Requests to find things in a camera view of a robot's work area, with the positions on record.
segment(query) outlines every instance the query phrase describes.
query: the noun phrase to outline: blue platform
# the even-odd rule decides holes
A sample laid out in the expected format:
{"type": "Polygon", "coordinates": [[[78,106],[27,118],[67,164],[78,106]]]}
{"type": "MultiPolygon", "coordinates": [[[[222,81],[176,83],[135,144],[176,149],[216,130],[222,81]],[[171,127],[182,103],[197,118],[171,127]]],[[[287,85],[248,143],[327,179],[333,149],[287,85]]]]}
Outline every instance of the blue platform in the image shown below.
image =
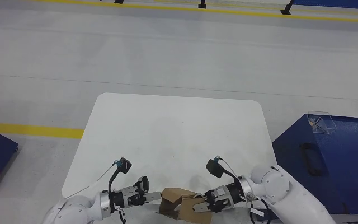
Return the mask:
{"type": "Polygon", "coordinates": [[[313,133],[303,115],[273,143],[277,163],[329,213],[358,213],[358,118],[332,116],[337,130],[313,133]]]}
{"type": "Polygon", "coordinates": [[[302,6],[358,8],[357,0],[295,0],[294,4],[302,6]]]}
{"type": "Polygon", "coordinates": [[[18,144],[2,135],[0,135],[0,173],[17,151],[18,144]]]}

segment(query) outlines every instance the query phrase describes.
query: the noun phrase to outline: brown cardboard box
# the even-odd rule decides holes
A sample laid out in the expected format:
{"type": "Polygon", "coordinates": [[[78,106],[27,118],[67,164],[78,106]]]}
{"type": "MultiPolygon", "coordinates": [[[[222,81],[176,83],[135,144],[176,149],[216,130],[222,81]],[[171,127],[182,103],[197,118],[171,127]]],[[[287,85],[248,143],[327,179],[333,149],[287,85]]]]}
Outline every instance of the brown cardboard box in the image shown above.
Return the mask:
{"type": "Polygon", "coordinates": [[[181,188],[165,188],[162,192],[162,203],[159,213],[187,222],[210,224],[212,212],[194,212],[192,206],[204,202],[202,198],[193,198],[195,192],[181,188]]]}

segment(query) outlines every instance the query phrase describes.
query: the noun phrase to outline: clear acrylic box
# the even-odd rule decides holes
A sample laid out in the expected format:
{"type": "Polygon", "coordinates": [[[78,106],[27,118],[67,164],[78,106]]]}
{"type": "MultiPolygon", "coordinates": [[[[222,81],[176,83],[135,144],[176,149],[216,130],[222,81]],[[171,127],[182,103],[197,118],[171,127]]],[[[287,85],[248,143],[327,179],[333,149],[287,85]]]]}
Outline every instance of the clear acrylic box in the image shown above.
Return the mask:
{"type": "Polygon", "coordinates": [[[336,124],[328,112],[309,111],[307,118],[313,133],[331,134],[337,130],[336,124]]]}

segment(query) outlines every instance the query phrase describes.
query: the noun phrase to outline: yellow floor line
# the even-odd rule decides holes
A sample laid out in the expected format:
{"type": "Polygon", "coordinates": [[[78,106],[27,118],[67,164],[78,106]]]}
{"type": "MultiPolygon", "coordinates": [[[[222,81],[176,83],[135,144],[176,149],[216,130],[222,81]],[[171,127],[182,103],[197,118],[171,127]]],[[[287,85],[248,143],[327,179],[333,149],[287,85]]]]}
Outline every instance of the yellow floor line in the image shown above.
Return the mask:
{"type": "Polygon", "coordinates": [[[303,16],[303,15],[282,15],[279,13],[266,13],[266,12],[246,12],[246,11],[233,11],[233,10],[215,10],[215,9],[202,9],[202,8],[187,8],[177,6],[151,6],[140,4],[114,4],[108,2],[82,2],[75,0],[32,0],[35,2],[47,3],[64,3],[64,4],[82,4],[89,6],[108,6],[108,7],[121,7],[121,8],[145,8],[151,10],[174,10],[174,11],[191,11],[191,12],[206,12],[206,13],[223,13],[231,15],[246,15],[246,16],[261,16],[261,17],[279,17],[279,18],[294,18],[300,20],[324,20],[324,21],[339,21],[339,22],[358,22],[358,18],[339,18],[339,17],[325,17],[325,16],[303,16]]]}
{"type": "Polygon", "coordinates": [[[22,124],[0,124],[0,134],[26,134],[59,138],[82,138],[84,130],[75,128],[46,127],[22,124]]]}
{"type": "MultiPolygon", "coordinates": [[[[170,1],[170,0],[154,0],[157,3],[177,3],[177,4],[192,4],[197,5],[199,2],[181,2],[181,1],[170,1]]],[[[228,7],[238,7],[238,8],[252,8],[252,9],[262,9],[262,10],[283,10],[283,7],[266,7],[266,6],[245,6],[240,4],[220,4],[220,3],[206,3],[208,6],[228,6],[228,7]]],[[[326,10],[297,10],[291,9],[291,12],[311,12],[311,13],[330,13],[330,14],[344,14],[344,15],[358,15],[358,12],[343,12],[343,11],[326,11],[326,10]]]]}

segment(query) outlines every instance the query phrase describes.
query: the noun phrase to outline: gray floor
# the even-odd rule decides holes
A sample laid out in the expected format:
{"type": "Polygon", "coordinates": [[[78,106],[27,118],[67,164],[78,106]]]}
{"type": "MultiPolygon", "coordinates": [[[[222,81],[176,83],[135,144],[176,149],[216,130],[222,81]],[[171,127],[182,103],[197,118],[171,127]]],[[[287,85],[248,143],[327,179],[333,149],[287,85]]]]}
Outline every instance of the gray floor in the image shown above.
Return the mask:
{"type": "MultiPolygon", "coordinates": [[[[356,23],[0,1],[0,123],[85,128],[103,92],[258,101],[272,140],[304,113],[358,116],[356,23]]],[[[79,140],[9,136],[4,224],[39,223],[79,140]]]]}

